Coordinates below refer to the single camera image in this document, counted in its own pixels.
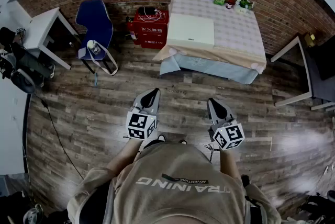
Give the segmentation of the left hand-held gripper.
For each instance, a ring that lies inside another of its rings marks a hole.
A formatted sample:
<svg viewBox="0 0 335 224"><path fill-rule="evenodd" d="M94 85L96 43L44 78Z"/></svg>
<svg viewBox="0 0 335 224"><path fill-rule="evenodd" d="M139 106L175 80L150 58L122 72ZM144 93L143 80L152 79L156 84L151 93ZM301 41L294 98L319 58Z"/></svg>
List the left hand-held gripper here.
<svg viewBox="0 0 335 224"><path fill-rule="evenodd" d="M159 88L152 88L135 98L126 119L126 130L130 138L147 140L155 131L160 95Z"/></svg>

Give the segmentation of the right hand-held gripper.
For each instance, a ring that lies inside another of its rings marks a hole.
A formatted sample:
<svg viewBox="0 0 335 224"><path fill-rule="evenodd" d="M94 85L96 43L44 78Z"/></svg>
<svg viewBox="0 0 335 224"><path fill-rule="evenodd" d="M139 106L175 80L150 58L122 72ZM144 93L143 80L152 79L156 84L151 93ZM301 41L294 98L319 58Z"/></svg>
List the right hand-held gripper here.
<svg viewBox="0 0 335 224"><path fill-rule="evenodd" d="M208 130L211 142L216 142L223 151L238 147L245 135L231 108L218 99L209 98L207 111L211 120Z"/></svg>

